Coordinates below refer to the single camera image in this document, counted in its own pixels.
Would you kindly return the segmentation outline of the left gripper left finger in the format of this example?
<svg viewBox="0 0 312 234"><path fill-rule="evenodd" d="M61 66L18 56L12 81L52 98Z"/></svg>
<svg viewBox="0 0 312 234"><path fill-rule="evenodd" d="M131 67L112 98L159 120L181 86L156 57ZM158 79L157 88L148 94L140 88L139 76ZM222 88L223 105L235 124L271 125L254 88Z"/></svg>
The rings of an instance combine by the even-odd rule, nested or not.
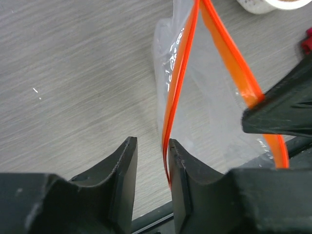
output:
<svg viewBox="0 0 312 234"><path fill-rule="evenodd" d="M137 175L137 138L128 137L108 157L70 181L88 215L115 234L129 234Z"/></svg>

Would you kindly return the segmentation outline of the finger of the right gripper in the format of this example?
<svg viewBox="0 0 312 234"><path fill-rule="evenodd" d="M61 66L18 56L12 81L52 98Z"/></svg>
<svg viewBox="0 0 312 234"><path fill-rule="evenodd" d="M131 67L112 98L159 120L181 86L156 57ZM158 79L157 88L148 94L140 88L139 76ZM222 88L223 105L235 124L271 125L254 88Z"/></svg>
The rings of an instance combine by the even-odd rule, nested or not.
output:
<svg viewBox="0 0 312 234"><path fill-rule="evenodd" d="M312 57L303 58L265 99L246 109L242 130L252 134L312 135Z"/></svg>

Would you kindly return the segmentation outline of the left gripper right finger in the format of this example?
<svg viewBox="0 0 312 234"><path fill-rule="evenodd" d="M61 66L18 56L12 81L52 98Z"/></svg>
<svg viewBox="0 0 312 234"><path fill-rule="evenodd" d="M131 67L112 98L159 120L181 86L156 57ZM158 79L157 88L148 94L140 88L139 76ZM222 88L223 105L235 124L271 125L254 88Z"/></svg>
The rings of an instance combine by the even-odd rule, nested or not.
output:
<svg viewBox="0 0 312 234"><path fill-rule="evenodd" d="M234 228L232 175L223 175L169 141L171 193L177 234L229 234Z"/></svg>

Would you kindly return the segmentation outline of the clear orange zip top bag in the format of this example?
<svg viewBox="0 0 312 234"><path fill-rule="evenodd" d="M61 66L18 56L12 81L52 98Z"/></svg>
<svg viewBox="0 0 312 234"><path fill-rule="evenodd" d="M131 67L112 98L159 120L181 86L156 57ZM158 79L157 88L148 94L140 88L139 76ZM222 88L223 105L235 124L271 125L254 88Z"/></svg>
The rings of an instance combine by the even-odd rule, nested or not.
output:
<svg viewBox="0 0 312 234"><path fill-rule="evenodd" d="M210 0L175 0L153 42L158 129L169 172L169 139L218 171L255 159L288 168L282 135L247 134L246 108L264 94Z"/></svg>

